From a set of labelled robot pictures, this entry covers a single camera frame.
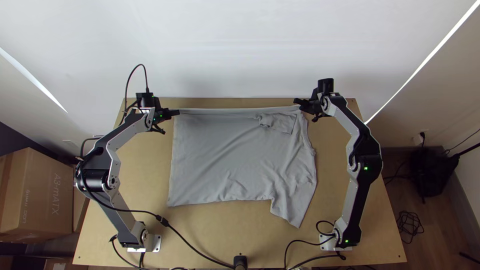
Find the wooden table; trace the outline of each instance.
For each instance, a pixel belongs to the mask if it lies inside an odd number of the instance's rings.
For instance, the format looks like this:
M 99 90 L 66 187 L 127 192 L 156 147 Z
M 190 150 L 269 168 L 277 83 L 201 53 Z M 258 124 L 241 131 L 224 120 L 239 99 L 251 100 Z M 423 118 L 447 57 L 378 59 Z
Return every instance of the wooden table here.
M 161 98 L 163 107 L 175 108 L 260 108 L 292 105 L 292 98 Z M 349 108 L 360 115 L 355 99 Z M 140 133 L 118 150 L 122 162 L 120 192 L 130 209 L 148 210 L 164 216 L 193 246 L 218 260 L 232 264 L 233 257 L 248 258 L 249 268 L 283 268 L 287 244 L 294 239 L 318 243 L 318 220 L 334 222 L 341 215 L 349 175 L 345 146 L 348 133 L 333 117 L 308 122 L 308 137 L 316 150 L 317 187 L 300 229 L 270 213 L 270 201 L 228 201 L 167 207 L 173 121 L 160 124 L 165 135 Z M 160 252 L 147 253 L 146 267 L 219 268 L 192 251 L 173 231 L 152 216 L 135 213 L 150 233 L 161 234 Z M 344 251 L 347 260 L 325 258 L 305 266 L 374 265 L 406 262 L 404 248 L 383 180 L 371 185 L 360 223 L 362 238 L 353 251 Z M 331 230 L 325 225 L 324 232 Z M 74 264 L 127 266 L 112 249 L 109 239 L 117 231 L 97 203 L 90 203 L 75 252 Z M 138 264 L 139 253 L 127 253 L 115 241 L 120 253 Z M 331 254 L 318 246 L 293 244 L 287 265 Z

